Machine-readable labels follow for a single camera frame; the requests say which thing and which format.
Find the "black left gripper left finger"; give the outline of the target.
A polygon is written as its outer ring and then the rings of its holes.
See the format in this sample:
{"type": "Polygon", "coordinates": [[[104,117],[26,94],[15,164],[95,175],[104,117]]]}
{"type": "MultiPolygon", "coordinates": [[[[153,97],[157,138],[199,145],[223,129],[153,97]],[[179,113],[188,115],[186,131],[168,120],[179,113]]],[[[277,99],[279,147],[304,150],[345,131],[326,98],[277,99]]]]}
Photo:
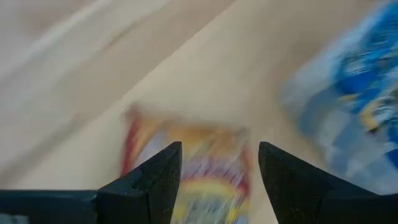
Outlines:
{"type": "Polygon", "coordinates": [[[175,141],[98,190],[98,224],[169,224],[182,167],[182,143],[175,141]]]}

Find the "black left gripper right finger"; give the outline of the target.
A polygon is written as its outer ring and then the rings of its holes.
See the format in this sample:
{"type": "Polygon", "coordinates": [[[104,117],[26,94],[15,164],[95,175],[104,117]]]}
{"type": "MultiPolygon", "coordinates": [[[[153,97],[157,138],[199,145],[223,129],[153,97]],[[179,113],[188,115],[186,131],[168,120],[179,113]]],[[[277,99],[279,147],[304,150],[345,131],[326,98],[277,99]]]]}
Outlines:
{"type": "Polygon", "coordinates": [[[353,199],[375,195],[269,142],[259,144],[258,163],[279,224],[348,224],[360,219],[353,199]]]}

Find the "clear plastic storage bin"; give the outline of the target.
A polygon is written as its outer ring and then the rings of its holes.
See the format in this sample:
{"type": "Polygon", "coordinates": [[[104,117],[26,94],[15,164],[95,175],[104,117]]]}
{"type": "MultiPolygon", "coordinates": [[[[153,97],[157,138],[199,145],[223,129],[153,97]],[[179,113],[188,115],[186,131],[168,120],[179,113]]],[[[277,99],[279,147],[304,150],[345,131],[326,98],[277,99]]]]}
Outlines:
{"type": "Polygon", "coordinates": [[[347,33],[322,50],[283,86],[281,103],[298,130],[320,151],[334,175],[376,194],[398,193],[398,167],[385,146],[366,133],[339,99],[334,74],[341,56],[372,23],[380,3],[347,33]]]}

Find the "red roast beef ramen packet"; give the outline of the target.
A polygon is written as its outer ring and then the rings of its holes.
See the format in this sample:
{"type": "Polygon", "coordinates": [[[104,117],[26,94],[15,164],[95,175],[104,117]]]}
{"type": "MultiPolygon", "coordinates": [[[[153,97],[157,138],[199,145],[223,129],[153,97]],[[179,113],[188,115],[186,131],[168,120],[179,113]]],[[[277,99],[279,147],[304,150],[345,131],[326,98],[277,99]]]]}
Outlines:
{"type": "Polygon", "coordinates": [[[248,224],[251,193],[249,131],[176,117],[134,105],[122,174],[171,142],[182,143],[180,185],[170,224],[248,224]]]}

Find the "blue soy sauce ramen packet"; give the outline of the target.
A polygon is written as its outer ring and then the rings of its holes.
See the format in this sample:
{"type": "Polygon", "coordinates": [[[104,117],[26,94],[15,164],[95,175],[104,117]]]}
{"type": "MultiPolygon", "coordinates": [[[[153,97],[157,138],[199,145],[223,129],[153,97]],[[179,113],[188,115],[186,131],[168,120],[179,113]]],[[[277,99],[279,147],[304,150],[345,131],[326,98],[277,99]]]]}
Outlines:
{"type": "Polygon", "coordinates": [[[398,0],[378,10],[333,78],[340,101],[398,167],[398,0]]]}

